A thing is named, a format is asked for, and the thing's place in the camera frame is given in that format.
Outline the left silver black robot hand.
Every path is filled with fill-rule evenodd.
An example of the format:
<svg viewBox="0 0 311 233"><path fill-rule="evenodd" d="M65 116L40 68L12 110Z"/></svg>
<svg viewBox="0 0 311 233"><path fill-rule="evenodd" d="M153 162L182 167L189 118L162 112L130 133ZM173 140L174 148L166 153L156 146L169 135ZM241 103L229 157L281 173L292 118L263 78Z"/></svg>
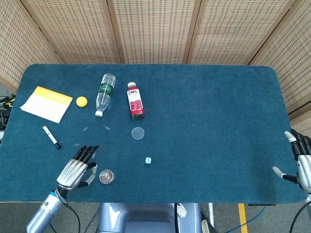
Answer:
<svg viewBox="0 0 311 233"><path fill-rule="evenodd" d="M57 178L59 189L73 191L76 188L89 186L95 179L97 164L89 160L98 149L96 146L81 147L74 157L68 161Z"/></svg>

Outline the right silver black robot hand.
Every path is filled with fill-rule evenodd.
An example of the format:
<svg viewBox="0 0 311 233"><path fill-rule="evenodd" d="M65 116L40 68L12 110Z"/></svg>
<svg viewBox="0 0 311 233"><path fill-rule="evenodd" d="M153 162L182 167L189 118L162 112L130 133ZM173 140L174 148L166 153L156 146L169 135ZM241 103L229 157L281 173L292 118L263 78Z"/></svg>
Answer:
<svg viewBox="0 0 311 233"><path fill-rule="evenodd" d="M311 196L311 138L296 130L284 132L285 137L291 144L294 160L297 165L297 175L292 176L282 172L278 167L273 166L274 173L283 180L298 184L308 196Z"/></svg>

